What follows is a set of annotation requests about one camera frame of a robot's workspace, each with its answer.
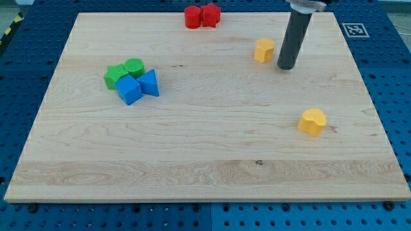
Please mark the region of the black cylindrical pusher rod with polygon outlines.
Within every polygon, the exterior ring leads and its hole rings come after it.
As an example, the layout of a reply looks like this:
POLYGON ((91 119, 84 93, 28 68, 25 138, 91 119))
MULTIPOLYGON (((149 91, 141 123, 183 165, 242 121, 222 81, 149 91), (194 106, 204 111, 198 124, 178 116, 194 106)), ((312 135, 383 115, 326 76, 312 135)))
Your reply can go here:
POLYGON ((294 68, 311 16, 311 13, 291 12, 277 60, 277 66, 279 68, 283 70, 291 70, 294 68))

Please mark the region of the silver rod mount flange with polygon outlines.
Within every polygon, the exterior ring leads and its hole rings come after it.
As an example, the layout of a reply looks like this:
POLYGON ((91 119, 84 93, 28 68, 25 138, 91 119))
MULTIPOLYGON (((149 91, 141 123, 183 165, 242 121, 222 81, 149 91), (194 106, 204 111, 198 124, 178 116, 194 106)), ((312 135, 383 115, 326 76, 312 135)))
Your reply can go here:
POLYGON ((314 12, 323 12, 326 9, 327 4, 322 1, 309 1, 309 0, 285 0, 290 3, 293 10, 303 14, 311 14, 314 12))

